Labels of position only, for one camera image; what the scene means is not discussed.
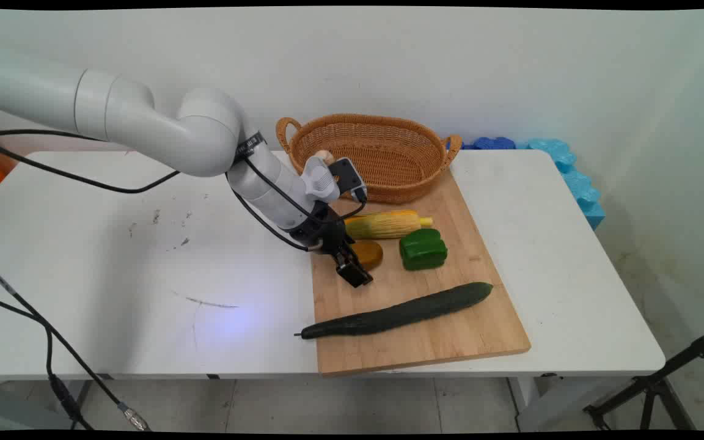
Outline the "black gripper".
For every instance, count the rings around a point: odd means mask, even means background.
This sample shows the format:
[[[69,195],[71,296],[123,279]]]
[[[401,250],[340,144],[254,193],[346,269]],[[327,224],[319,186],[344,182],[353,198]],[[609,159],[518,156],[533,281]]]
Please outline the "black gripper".
[[[350,286],[358,288],[373,281],[350,243],[341,216],[329,204],[315,204],[311,214],[320,222],[306,218],[290,229],[290,237],[308,248],[319,246],[318,253],[333,256],[336,273]]]

